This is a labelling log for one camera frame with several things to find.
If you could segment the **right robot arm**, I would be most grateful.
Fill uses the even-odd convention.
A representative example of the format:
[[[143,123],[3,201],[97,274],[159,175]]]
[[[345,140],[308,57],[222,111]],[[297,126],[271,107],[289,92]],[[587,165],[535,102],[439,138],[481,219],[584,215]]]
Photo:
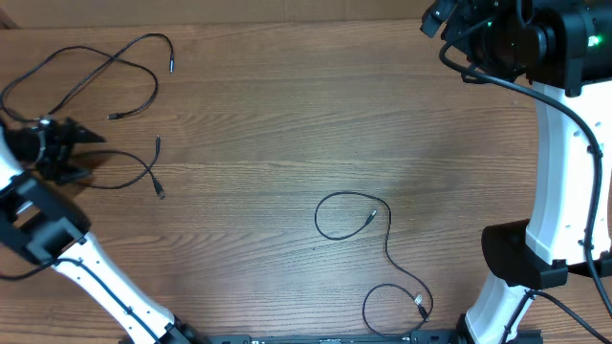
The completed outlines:
[[[611,273],[611,5],[607,1],[436,0],[422,32],[467,58],[455,71],[535,101],[535,202],[530,218],[487,226],[489,275],[452,343],[538,343],[518,326],[533,301],[570,275],[598,292]]]

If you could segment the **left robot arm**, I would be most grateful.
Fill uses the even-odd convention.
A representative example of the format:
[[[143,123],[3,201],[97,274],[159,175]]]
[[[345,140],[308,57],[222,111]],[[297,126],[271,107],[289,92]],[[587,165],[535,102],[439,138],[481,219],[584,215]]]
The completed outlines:
[[[70,118],[1,128],[1,242],[36,272],[51,268],[78,284],[126,330],[126,342],[202,343],[114,264],[85,213],[58,191],[90,174],[70,165],[75,145],[102,140]]]

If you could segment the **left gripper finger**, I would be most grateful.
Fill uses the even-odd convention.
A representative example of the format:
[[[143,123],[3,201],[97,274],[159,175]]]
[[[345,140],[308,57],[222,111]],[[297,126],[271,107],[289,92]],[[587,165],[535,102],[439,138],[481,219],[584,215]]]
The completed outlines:
[[[99,134],[87,129],[77,121],[67,118],[68,140],[73,143],[102,143],[106,139]]]
[[[90,177],[92,170],[70,164],[61,165],[55,171],[54,182],[57,185],[75,183]]]

